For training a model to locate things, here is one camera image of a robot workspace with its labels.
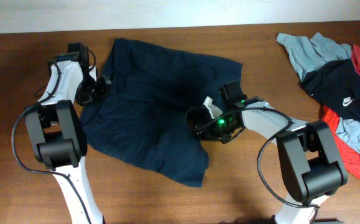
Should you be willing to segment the navy blue shorts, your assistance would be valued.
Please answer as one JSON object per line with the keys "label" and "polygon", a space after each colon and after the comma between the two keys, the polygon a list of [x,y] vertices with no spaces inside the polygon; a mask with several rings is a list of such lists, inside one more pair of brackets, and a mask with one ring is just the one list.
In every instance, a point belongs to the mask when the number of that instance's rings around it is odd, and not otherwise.
{"label": "navy blue shorts", "polygon": [[219,88],[240,81],[242,65],[228,58],[116,39],[102,75],[106,98],[83,108],[88,144],[130,165],[201,187],[208,153],[190,132],[186,112],[206,97],[221,109]]}

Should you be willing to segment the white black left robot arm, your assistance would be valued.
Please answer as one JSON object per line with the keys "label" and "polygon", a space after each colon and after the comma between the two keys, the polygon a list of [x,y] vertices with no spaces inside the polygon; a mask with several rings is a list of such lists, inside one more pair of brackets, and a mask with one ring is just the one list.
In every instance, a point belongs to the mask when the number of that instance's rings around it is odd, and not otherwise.
{"label": "white black left robot arm", "polygon": [[54,176],[72,223],[104,223],[86,173],[88,144],[74,104],[93,92],[96,69],[90,51],[56,55],[48,62],[50,79],[38,102],[24,115],[35,158]]}

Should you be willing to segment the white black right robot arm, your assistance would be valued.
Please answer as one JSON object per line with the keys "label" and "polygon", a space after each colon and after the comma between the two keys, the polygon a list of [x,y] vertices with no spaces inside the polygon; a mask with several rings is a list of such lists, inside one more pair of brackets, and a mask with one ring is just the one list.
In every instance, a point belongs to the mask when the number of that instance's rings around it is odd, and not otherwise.
{"label": "white black right robot arm", "polygon": [[[227,104],[227,112],[222,112],[206,97],[201,106],[190,108],[185,122],[193,135],[223,144],[245,129],[265,137],[257,155],[257,173],[265,188],[283,204],[272,217],[273,223],[320,223],[317,218],[320,206],[348,181],[328,125],[323,121],[308,123],[292,118],[259,97],[227,100]],[[273,191],[262,173],[262,156],[271,143],[277,146],[287,190],[285,198]]]}

